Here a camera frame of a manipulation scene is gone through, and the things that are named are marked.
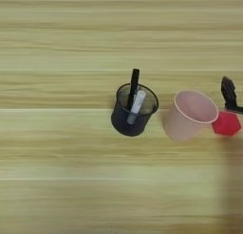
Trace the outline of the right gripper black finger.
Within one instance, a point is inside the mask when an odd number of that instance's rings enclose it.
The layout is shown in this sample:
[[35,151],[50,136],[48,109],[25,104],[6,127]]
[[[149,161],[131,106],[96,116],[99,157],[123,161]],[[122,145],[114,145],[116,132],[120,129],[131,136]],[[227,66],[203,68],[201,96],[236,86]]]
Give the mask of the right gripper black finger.
[[231,79],[224,76],[221,81],[221,93],[228,111],[243,115],[243,107],[237,105],[235,86]]

